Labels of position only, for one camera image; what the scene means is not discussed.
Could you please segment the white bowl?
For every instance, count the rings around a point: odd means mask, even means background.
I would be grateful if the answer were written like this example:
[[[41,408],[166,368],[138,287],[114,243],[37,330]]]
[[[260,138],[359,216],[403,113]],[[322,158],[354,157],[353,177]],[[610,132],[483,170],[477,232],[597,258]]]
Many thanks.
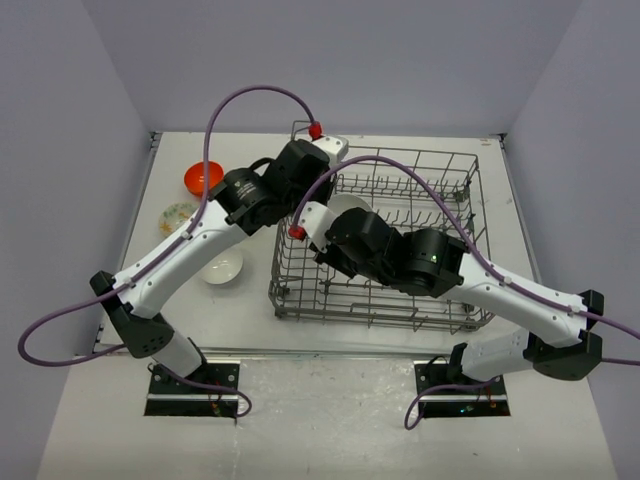
[[[241,251],[230,248],[205,265],[199,276],[209,285],[223,285],[234,280],[241,273],[243,265],[244,257]]]
[[[365,212],[372,210],[372,207],[365,200],[347,193],[333,194],[327,202],[327,208],[336,215],[341,215],[354,208],[360,208]]]

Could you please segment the orange bowl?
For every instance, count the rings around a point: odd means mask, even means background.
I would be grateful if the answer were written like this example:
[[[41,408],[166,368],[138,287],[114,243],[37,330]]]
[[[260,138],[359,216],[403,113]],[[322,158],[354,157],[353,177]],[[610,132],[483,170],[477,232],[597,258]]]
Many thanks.
[[[190,166],[183,177],[184,185],[189,193],[196,197],[201,197],[208,193],[224,178],[223,167],[216,162],[208,162],[208,184],[204,183],[205,168],[203,162],[198,162]]]

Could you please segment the white bowl front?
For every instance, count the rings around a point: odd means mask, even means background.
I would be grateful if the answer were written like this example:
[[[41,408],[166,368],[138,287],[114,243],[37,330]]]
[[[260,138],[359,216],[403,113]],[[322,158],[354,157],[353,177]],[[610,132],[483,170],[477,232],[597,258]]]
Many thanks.
[[[230,248],[205,265],[199,276],[209,285],[223,285],[234,280],[241,273],[243,265],[244,257],[241,251]]]

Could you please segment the floral patterned bowl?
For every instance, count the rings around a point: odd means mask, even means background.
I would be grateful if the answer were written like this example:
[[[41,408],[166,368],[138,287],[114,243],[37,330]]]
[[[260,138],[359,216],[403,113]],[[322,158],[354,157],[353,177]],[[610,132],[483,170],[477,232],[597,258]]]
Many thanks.
[[[158,230],[163,238],[169,237],[182,226],[199,206],[193,202],[179,202],[169,205],[158,218]]]

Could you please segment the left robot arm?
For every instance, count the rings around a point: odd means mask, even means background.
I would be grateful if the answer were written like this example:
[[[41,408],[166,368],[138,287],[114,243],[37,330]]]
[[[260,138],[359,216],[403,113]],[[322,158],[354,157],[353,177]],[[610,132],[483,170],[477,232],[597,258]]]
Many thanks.
[[[208,193],[204,211],[141,260],[115,275],[96,273],[91,288],[131,355],[170,370],[183,391],[201,390],[208,379],[204,357],[164,319],[162,307],[215,257],[291,215],[347,151],[347,141],[332,136],[291,140],[274,159],[228,171]]]

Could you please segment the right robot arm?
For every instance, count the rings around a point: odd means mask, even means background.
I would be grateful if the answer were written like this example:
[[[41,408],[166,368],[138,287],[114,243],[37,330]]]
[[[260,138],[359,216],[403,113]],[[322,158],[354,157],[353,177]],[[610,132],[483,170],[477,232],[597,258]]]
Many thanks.
[[[454,347],[446,380],[456,392],[528,369],[577,381],[602,360],[602,340],[590,330],[582,296],[491,272],[484,257],[455,237],[432,228],[400,233],[373,211],[353,207],[337,214],[316,202],[304,207],[299,222],[319,264],[411,297],[478,307],[517,325],[508,335]]]

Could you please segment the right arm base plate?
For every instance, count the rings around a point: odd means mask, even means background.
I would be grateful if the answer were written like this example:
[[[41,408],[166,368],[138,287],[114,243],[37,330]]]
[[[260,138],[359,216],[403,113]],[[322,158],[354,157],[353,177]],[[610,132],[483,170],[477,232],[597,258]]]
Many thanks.
[[[450,384],[447,378],[448,360],[436,356],[414,362],[416,393],[432,387]],[[411,408],[409,420],[508,417],[511,410],[503,377],[490,385],[463,379],[453,384],[473,385],[472,389],[441,389],[421,397]]]

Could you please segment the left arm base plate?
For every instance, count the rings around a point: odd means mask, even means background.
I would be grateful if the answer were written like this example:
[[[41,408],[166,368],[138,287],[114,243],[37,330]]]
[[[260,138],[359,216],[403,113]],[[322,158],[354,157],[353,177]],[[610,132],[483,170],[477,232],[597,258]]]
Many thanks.
[[[239,408],[246,406],[237,395],[185,385],[159,365],[149,364],[147,369],[151,378],[144,408],[146,417],[236,418]],[[196,374],[194,381],[236,389],[239,376],[238,361],[223,361],[209,363],[204,373]]]

